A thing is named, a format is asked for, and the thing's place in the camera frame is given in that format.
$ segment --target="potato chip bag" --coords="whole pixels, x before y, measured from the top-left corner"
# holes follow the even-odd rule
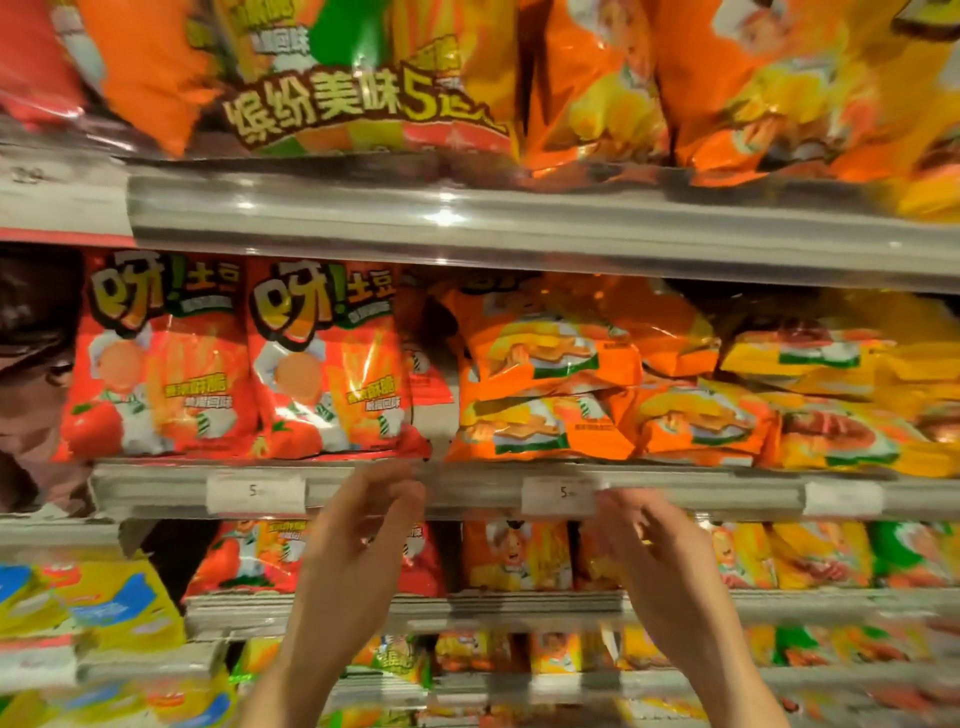
[[[574,582],[577,589],[585,592],[608,591],[621,588],[620,567],[613,558],[604,553],[596,539],[578,526],[580,544],[577,548]]]
[[[876,129],[869,66],[850,48],[851,0],[682,0],[654,24],[676,155],[701,182],[830,174]]]
[[[526,164],[662,161],[670,138],[640,0],[558,0],[536,59]]]
[[[593,395],[583,394],[469,401],[460,411],[460,428],[446,460],[625,460],[633,450],[603,405]]]
[[[770,541],[762,523],[698,520],[709,531],[723,583],[730,589],[776,589]]]
[[[710,322],[663,279],[544,273],[615,328],[622,328],[647,369],[697,376],[716,368],[720,339]]]
[[[505,632],[442,632],[434,653],[446,672],[503,672],[516,667],[516,651]]]
[[[464,573],[474,589],[541,592],[573,582],[565,523],[464,521]]]
[[[609,395],[607,405],[636,445],[635,457],[651,460],[750,467],[779,425],[777,412],[761,397],[709,379],[648,373],[638,386]]]
[[[955,471],[947,449],[872,404],[785,392],[761,396],[782,417],[780,440],[764,453],[769,467],[855,471],[882,466],[921,477],[948,477]]]
[[[221,93],[199,0],[47,0],[60,42],[114,113],[181,157]]]
[[[877,521],[867,524],[867,534],[882,586],[908,589],[953,583],[951,565],[941,548],[941,542],[955,538],[949,523]]]
[[[580,635],[534,632],[530,635],[530,671],[535,675],[583,672]]]
[[[417,647],[417,638],[374,635],[350,661],[346,673],[386,672],[429,688],[430,660]]]
[[[88,253],[58,459],[243,452],[256,429],[230,258]]]
[[[516,5],[215,0],[244,85],[224,101],[276,157],[426,147],[516,153]]]
[[[415,523],[403,545],[403,564],[400,566],[400,580],[396,584],[396,592],[446,596],[440,552],[426,522]]]
[[[457,320],[476,367],[464,400],[581,394],[640,379],[636,349],[563,279],[499,276],[442,283],[435,295]]]
[[[394,447],[410,393],[391,309],[393,268],[251,258],[248,273],[265,456]]]
[[[307,521],[223,521],[186,596],[219,592],[292,594],[300,578]]]
[[[781,589],[870,586],[873,554],[863,523],[771,523],[768,534]]]

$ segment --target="shelf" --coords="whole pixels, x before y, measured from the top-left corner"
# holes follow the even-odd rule
[[[821,589],[808,592],[732,590],[745,624],[787,621],[852,624],[867,619],[960,617],[960,588]],[[198,641],[281,637],[293,595],[199,595],[186,599],[186,622]],[[619,592],[460,594],[448,598],[394,597],[382,631],[437,634],[446,630],[576,632],[597,624],[636,623],[630,600]]]
[[[323,506],[352,471],[345,463],[306,465],[259,461],[201,463],[190,460],[118,460],[99,463],[90,483],[99,511],[117,521],[125,519],[217,518],[206,509],[206,481],[216,473],[242,471],[259,478],[298,475],[306,483],[308,508]],[[779,473],[753,469],[719,470],[656,465],[593,465],[577,463],[528,464],[430,463],[419,470],[427,486],[427,517],[461,519],[496,514],[528,517],[559,516],[571,519],[592,515],[592,500],[569,499],[564,510],[525,512],[522,493],[530,476],[574,478],[588,489],[652,487],[688,511],[714,518],[739,521],[797,519],[804,515],[805,487],[810,482],[851,484],[879,483],[883,487],[881,514],[873,518],[941,521],[960,517],[960,480],[896,476],[871,473],[847,477],[841,473]],[[272,514],[261,512],[258,516]]]

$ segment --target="price tag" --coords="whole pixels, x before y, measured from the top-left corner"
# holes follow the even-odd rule
[[[250,477],[243,471],[216,473],[206,480],[206,510],[215,515],[306,513],[306,481],[301,475]]]
[[[588,477],[525,477],[520,491],[520,512],[525,516],[592,516],[596,512],[593,494],[605,487]]]
[[[804,485],[804,515],[814,518],[870,518],[883,513],[883,486],[870,480]]]
[[[0,648],[0,690],[4,694],[77,687],[77,653],[72,644],[28,645]]]

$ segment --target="plastic packaging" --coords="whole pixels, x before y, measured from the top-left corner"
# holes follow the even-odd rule
[[[58,458],[246,451],[256,409],[242,265],[129,250],[86,254],[86,275]]]
[[[640,0],[550,5],[536,60],[525,163],[661,161],[669,134]]]
[[[565,523],[464,521],[468,585],[497,592],[563,591],[572,586]]]
[[[252,258],[250,354],[271,458],[388,449],[410,410],[391,300],[376,263]]]
[[[292,594],[307,521],[224,521],[186,595],[221,590]]]

